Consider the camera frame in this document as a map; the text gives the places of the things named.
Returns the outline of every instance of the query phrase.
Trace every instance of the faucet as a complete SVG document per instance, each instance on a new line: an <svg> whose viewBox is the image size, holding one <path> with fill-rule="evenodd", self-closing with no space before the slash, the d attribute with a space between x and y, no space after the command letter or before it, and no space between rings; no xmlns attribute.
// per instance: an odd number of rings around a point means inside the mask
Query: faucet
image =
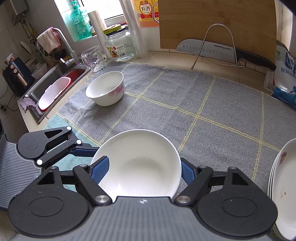
<svg viewBox="0 0 296 241"><path fill-rule="evenodd" d="M79 65L80 61L78 59L77 54L75 53L75 51L71 48L70 44L68 43L68 41L66 40L65 36L63 35L62 31L59 30L58 28L53 28L53 32L58 33L58 35L60 36L64 46L67 48L71 59L64 61L63 59L60 59L65 65L67 65L67 67L70 67L71 65Z"/></svg>

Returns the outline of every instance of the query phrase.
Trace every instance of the floral bowl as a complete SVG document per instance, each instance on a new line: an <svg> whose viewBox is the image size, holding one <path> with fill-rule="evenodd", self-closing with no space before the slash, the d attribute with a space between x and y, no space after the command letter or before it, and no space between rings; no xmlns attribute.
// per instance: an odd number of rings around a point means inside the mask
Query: floral bowl
<svg viewBox="0 0 296 241"><path fill-rule="evenodd" d="M98 105L109 106L121 99L124 88L123 73L111 71L94 79L85 94Z"/></svg>

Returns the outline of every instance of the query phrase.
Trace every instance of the purple cloth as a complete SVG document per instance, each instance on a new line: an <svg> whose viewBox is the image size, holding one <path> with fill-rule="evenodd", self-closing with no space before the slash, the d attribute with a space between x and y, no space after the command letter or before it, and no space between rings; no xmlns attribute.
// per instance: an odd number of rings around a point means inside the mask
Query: purple cloth
<svg viewBox="0 0 296 241"><path fill-rule="evenodd" d="M24 109L25 112L28 111L29 106L36 107L36 104L30 98L24 98L20 103L21 107Z"/></svg>

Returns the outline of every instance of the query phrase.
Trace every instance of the glass jar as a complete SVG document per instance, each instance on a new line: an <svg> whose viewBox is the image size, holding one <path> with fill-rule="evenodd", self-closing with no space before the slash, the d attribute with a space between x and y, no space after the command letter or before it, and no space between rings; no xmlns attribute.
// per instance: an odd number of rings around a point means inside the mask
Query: glass jar
<svg viewBox="0 0 296 241"><path fill-rule="evenodd" d="M106 34L105 45L115 61L127 61L136 56L133 39L126 27Z"/></svg>

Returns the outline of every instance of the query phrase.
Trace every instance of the drinking glass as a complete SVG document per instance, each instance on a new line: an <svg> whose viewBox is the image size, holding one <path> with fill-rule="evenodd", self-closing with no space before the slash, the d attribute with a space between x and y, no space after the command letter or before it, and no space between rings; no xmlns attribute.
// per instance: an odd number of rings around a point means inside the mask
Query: drinking glass
<svg viewBox="0 0 296 241"><path fill-rule="evenodd" d="M81 54L82 62L93 72L98 72L106 67L104 57L99 46L94 46Z"/></svg>

